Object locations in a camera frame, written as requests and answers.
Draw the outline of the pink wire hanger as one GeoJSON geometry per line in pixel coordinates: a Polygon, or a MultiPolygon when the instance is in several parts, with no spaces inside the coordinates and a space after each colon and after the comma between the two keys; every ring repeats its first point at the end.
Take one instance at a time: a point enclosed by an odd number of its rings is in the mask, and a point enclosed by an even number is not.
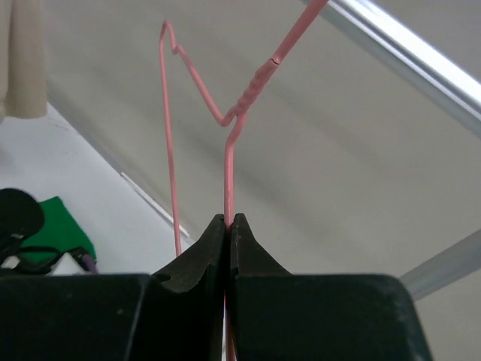
{"type": "Polygon", "coordinates": [[[245,123],[247,121],[247,111],[259,97],[266,83],[271,79],[274,72],[278,69],[281,62],[295,46],[300,37],[305,33],[307,28],[319,15],[321,10],[327,5],[326,1],[312,1],[296,20],[294,26],[289,30],[274,54],[256,70],[252,80],[244,90],[240,98],[237,100],[226,114],[220,113],[215,101],[210,96],[203,80],[197,72],[195,66],[191,62],[186,51],[176,42],[173,27],[169,21],[164,21],[159,36],[159,64],[162,77],[162,101],[165,120],[165,138],[168,153],[168,168],[171,187],[171,205],[174,221],[174,243],[176,255],[181,253],[180,246],[180,224],[177,202],[177,185],[174,172],[174,147],[171,131],[171,115],[168,98],[168,85],[165,69],[165,36],[170,36],[171,52],[179,55],[183,60],[188,72],[191,75],[195,85],[197,86],[201,97],[207,108],[211,112],[213,118],[222,127],[229,126],[231,122],[235,122],[225,143],[224,155],[224,187],[223,187],[223,204],[224,204],[224,221],[226,229],[230,229],[234,222],[234,150],[237,139],[239,138],[245,123]]]}

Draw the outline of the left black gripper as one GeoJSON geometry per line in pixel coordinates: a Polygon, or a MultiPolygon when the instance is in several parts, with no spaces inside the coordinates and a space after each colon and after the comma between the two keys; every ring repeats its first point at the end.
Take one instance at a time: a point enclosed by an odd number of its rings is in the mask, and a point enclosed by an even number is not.
{"type": "Polygon", "coordinates": [[[81,258],[81,247],[76,247],[62,252],[55,247],[48,246],[23,246],[26,239],[23,235],[11,234],[1,237],[1,264],[8,258],[17,258],[18,263],[13,268],[1,265],[1,276],[13,275],[47,275],[53,267],[60,261],[62,256],[69,254],[78,261],[81,258]],[[52,256],[41,261],[32,261],[26,254],[48,253],[52,256]]]}

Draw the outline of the green t shirt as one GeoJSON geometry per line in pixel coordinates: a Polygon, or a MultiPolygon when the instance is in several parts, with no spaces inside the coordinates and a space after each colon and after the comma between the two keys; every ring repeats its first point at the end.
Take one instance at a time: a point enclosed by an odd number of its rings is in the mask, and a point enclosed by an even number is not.
{"type": "MultiPolygon", "coordinates": [[[[48,246],[55,247],[65,252],[76,247],[82,247],[96,260],[95,247],[86,233],[80,228],[71,216],[59,197],[40,202],[44,212],[44,225],[41,230],[28,238],[23,246],[48,246]]],[[[30,253],[26,256],[32,261],[41,261],[50,258],[48,253],[30,253]]]]}

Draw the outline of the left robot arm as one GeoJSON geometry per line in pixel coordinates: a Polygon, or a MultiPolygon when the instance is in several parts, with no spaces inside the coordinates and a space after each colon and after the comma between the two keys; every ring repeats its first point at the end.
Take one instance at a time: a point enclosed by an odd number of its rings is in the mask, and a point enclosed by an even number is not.
{"type": "Polygon", "coordinates": [[[1,276],[47,275],[63,256],[81,270],[83,231],[62,201],[54,197],[38,202],[29,193],[1,190],[1,276]]]}

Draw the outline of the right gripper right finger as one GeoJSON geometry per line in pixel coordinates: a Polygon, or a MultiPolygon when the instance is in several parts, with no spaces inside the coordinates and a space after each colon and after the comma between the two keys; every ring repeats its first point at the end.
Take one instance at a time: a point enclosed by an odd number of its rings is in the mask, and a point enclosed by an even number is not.
{"type": "Polygon", "coordinates": [[[231,226],[229,312],[239,360],[430,360],[407,289],[390,275],[294,275],[231,226]]]}

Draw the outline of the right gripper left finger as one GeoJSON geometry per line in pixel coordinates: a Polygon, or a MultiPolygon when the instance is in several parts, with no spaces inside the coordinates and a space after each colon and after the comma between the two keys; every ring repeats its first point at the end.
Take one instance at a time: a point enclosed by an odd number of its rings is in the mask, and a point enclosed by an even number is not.
{"type": "Polygon", "coordinates": [[[218,360],[225,224],[152,275],[1,279],[3,360],[218,360]]]}

